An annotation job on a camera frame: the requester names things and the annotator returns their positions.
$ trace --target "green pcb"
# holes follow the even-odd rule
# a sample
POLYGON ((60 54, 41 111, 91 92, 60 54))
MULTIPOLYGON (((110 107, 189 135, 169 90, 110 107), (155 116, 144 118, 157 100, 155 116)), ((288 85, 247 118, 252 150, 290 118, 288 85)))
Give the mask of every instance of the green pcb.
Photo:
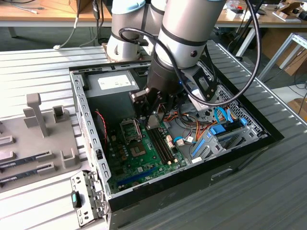
MULTIPOLYGON (((186 166, 183 156, 176 148, 170 150, 175 160, 163 165, 146 129, 138 125, 142 134, 142 140, 139 142, 133 140, 126 145, 119 126, 109 134, 107 161, 112 176, 108 183, 112 193, 123 191, 186 166)), ((167 129, 161 124, 159 130, 166 141, 165 137, 169 135, 167 129)))

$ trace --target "gray table leg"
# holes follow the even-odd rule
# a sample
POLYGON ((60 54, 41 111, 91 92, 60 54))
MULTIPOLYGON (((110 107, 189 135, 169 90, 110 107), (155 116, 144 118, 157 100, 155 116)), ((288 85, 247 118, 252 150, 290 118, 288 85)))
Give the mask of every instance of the gray table leg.
POLYGON ((289 54, 289 56, 283 61, 283 63, 279 66, 280 69, 283 69, 288 63, 293 59, 293 57, 296 55, 296 53, 299 51, 299 49, 302 46, 300 44, 297 44, 297 46, 292 50, 292 52, 289 54))
POLYGON ((14 27, 8 27, 11 37, 17 37, 14 27))
POLYGON ((289 37, 285 40, 285 42, 282 44, 282 46, 277 50, 276 54, 272 57, 272 59, 269 61, 269 63, 266 65, 266 67, 263 69, 263 71, 259 74, 258 79, 263 79, 266 74, 271 70, 272 66, 276 63, 280 55, 288 48, 288 46, 292 43, 292 38, 294 36, 294 33, 291 33, 289 37))
POLYGON ((242 43, 240 49, 236 53, 236 57, 241 57, 244 54, 244 52, 248 48, 249 44, 253 40, 255 34, 256 34, 255 29, 251 28, 250 32, 248 33, 248 35, 246 36, 244 42, 242 43))

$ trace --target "white cable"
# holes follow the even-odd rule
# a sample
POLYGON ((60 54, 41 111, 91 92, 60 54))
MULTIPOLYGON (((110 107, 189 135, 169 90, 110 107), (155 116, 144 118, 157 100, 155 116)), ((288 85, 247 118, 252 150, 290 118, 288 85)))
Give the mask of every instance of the white cable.
POLYGON ((53 47, 53 49, 55 49, 55 50, 61 49, 63 46, 65 46, 65 45, 69 42, 69 40, 71 39, 71 37, 73 36, 73 34, 75 33, 75 30, 76 30, 76 28, 77 28, 78 19, 79 19, 79 18, 76 17, 75 23, 74 23, 74 25, 73 25, 73 29, 72 29, 72 32, 71 32, 71 35, 68 37, 68 39, 66 40, 66 42, 64 42, 62 45, 55 45, 55 46, 53 47))
POLYGON ((14 6, 14 7, 16 7, 16 8, 18 8, 18 9, 20 9, 20 10, 23 10, 23 11, 28 11, 28 12, 31 12, 31 13, 38 14, 38 12, 37 12, 37 11, 34 11, 34 10, 25 9, 25 8, 23 8, 23 7, 19 7, 19 6, 16 6, 16 5, 14 5, 14 4, 12 4, 12 6, 14 6))

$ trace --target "desk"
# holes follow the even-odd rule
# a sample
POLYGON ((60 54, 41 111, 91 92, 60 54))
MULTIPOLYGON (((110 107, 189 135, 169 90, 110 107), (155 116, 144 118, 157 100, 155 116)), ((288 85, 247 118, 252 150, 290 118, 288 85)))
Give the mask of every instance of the desk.
MULTIPOLYGON (((212 41, 208 45, 216 67, 241 89, 250 72, 221 45, 212 41)), ((80 170, 88 169, 68 67, 106 62, 103 49, 97 46, 1 52, 0 104, 7 107, 0 120, 22 115, 26 107, 24 94, 29 92, 41 94, 43 111, 62 104, 71 115, 82 159, 80 170)), ((307 224, 303 215, 306 213, 306 123, 259 80, 244 95, 285 139, 237 174, 124 229, 268 229, 274 224, 275 229, 287 224, 289 229, 292 226, 300 229, 297 225, 307 224)), ((0 225, 12 230, 78 229, 70 197, 70 177, 75 173, 0 193, 0 225)), ((105 230, 106 224, 95 222, 86 229, 105 230)))
MULTIPOLYGON (((24 4, 26 7, 39 7, 40 0, 24 4)), ((3 27, 73 27, 76 14, 45 7, 36 10, 38 14, 20 10, 9 3, 0 1, 0 26, 3 27)), ((112 16, 104 5, 104 27, 110 27, 112 16)), ((80 13, 78 26, 96 26, 92 4, 89 3, 80 13)))
MULTIPOLYGON (((39 0, 26 4, 27 6, 39 6, 39 0)), ((247 8, 246 4, 242 1, 240 4, 244 9, 247 8)), ((52 8, 45 7, 45 10, 39 11, 39 14, 33 14, 13 7, 9 3, 0 1, 0 26, 9 27, 11 35, 14 34, 12 27, 72 27, 75 20, 75 14, 65 11, 59 11, 52 8)), ((285 23, 281 19, 275 17, 272 13, 273 10, 265 10, 266 15, 262 15, 259 19, 260 27, 270 28, 307 28, 307 21, 302 23, 285 23)), ((112 16, 106 7, 104 7, 105 22, 104 27, 110 27, 112 16)), ((216 22, 216 27, 239 27, 242 19, 230 19, 227 17, 226 10, 221 12, 220 17, 216 22)), ((95 20, 92 13, 91 4, 89 4, 80 14, 78 26, 93 26, 95 27, 95 20)), ((242 56, 246 51, 248 45, 255 36, 255 30, 252 28, 245 38, 241 48, 238 50, 236 56, 242 56)))
MULTIPOLYGON (((247 5, 243 1, 241 1, 240 5, 242 6, 243 9, 247 8, 247 5)), ((258 19, 260 28, 307 28, 307 21, 301 20, 301 23, 286 23, 272 14, 273 12, 275 12, 274 10, 265 9, 265 12, 266 12, 266 15, 261 15, 260 18, 258 19)), ((215 26, 217 27, 239 27, 241 22, 242 22, 241 18, 235 18, 233 20, 229 19, 227 17, 226 10, 223 10, 215 26)), ((239 57, 243 56, 250 42, 255 37, 256 33, 255 33, 255 29, 253 28, 253 23, 251 23, 249 27, 252 27, 252 29, 246 36, 243 44, 241 45, 240 49, 236 53, 236 56, 239 56, 239 57)))

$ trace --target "slotted table surface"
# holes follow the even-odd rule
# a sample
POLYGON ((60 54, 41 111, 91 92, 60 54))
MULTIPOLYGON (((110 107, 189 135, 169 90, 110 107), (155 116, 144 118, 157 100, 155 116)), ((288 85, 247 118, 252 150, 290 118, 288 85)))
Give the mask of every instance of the slotted table surface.
MULTIPOLYGON (((214 42, 214 64, 238 88, 250 73, 214 42)), ((62 104, 88 169, 73 105, 68 67, 106 63, 101 47, 0 53, 0 120, 22 116, 24 95, 41 94, 41 110, 62 104)), ((221 182, 149 215, 125 229, 305 229, 307 225, 306 124, 260 81, 245 96, 285 138, 251 165, 221 182)), ((0 226, 19 229, 78 229, 69 172, 0 194, 0 226)), ((106 229, 102 221, 86 229, 106 229)))

